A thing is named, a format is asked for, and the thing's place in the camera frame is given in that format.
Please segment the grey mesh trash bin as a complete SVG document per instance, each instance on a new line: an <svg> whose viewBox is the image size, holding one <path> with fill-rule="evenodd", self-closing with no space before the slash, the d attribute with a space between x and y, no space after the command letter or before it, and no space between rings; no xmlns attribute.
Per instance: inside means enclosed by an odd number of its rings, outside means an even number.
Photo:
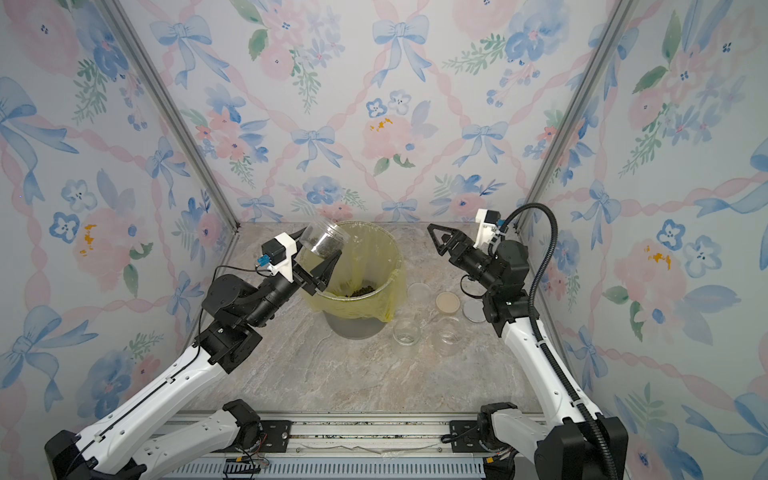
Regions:
<svg viewBox="0 0 768 480"><path fill-rule="evenodd" d="M377 314L382 312L373 293L332 297L322 307L323 316L331 330L348 340L364 340L381 332L386 323Z"/></svg>

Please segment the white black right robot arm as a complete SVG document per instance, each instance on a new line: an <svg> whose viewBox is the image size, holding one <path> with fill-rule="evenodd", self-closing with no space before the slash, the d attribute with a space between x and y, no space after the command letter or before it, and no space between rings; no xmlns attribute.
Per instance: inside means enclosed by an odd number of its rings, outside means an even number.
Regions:
<svg viewBox="0 0 768 480"><path fill-rule="evenodd" d="M511 403L485 405L477 416L480 444L528 459L541 479L623 478L628 432L587 398L545 334L524 286L527 248L514 240L493 247L490 238L437 224L427 231L437 253L483 288L485 320L517 358L544 415L537 422Z"/></svg>

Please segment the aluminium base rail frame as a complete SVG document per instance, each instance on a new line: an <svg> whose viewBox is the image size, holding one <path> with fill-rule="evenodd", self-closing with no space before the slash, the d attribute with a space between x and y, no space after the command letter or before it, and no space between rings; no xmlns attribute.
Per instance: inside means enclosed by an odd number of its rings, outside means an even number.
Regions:
<svg viewBox="0 0 768 480"><path fill-rule="evenodd" d="M161 437L154 432L168 420L158 409L114 413L103 426L81 435L81 453L103 474L116 474L130 461L144 466L143 479L159 478L205 454L227 447L245 451L269 436L260 417L242 402L231 402L207 418ZM438 447L457 449L467 440L485 453L507 452L531 461L542 479L620 479L629 434L617 417L578 404L574 413L548 423L502 404L482 407L476 421L452 420L440 427L434 416L309 420L286 440L301 452L363 452L380 456L409 454Z"/></svg>

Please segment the translucent round container lid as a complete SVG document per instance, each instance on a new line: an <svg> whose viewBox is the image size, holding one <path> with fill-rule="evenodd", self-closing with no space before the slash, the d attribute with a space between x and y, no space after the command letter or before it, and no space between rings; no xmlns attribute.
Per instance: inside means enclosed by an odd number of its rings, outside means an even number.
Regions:
<svg viewBox="0 0 768 480"><path fill-rule="evenodd" d="M414 306L427 306L433 301L433 291L425 283L412 283L407 288L407 297Z"/></svg>

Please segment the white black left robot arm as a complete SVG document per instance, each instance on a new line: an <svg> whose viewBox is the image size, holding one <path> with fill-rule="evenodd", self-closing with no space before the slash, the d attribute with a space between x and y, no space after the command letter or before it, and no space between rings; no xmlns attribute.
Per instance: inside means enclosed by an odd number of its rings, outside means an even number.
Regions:
<svg viewBox="0 0 768 480"><path fill-rule="evenodd" d="M243 400L171 434L157 430L206 388L238 368L261 342L259 328L299 290L327 288L341 255L311 271L292 267L253 286L234 274L214 280L203 302L213 318L161 375L124 405L78 433L63 430L45 445L55 479L159 479L210 452L248 450L263 438L261 419Z"/></svg>

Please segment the beige round jar lid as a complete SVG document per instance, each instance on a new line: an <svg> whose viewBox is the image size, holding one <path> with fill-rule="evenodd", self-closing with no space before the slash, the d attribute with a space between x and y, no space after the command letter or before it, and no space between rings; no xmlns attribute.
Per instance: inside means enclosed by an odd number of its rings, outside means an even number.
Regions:
<svg viewBox="0 0 768 480"><path fill-rule="evenodd" d="M443 291L436 295L435 306L441 314L454 315L461 309L461 300L455 293Z"/></svg>

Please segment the yellow plastic bin liner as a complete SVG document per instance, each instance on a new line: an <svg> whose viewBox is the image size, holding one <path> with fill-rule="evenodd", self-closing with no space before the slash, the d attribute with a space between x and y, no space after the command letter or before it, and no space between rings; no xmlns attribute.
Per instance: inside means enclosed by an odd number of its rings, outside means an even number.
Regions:
<svg viewBox="0 0 768 480"><path fill-rule="evenodd" d="M395 319L406 302L406 267L395 238L383 227L369 222L342 221L338 224L349 235L342 256L334 269L327 289L309 296L302 294L305 304L315 313L332 297L352 297L373 293L377 314L386 324Z"/></svg>

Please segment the translucent plastic container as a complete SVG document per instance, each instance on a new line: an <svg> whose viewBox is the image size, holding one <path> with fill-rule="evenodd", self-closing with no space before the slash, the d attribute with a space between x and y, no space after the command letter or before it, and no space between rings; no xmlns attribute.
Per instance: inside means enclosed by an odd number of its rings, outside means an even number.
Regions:
<svg viewBox="0 0 768 480"><path fill-rule="evenodd" d="M466 333L461 321L450 316L434 320L431 346L443 357L454 356L461 352L466 346Z"/></svg>

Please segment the glass jar with tea leaves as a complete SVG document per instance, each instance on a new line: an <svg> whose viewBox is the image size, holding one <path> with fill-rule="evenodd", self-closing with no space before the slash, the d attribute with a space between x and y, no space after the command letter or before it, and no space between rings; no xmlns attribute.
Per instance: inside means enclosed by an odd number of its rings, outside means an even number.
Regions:
<svg viewBox="0 0 768 480"><path fill-rule="evenodd" d="M412 347L421 340L421 327L413 319L399 319L393 326L393 338L395 342L404 347Z"/></svg>

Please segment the small jar with grey lid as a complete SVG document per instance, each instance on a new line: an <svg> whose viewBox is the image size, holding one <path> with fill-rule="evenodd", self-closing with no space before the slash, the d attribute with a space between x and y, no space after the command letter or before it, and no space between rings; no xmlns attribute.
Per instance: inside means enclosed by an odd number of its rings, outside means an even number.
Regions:
<svg viewBox="0 0 768 480"><path fill-rule="evenodd" d="M321 259L340 253L350 235L336 223L323 216L315 217L303 230L299 243Z"/></svg>

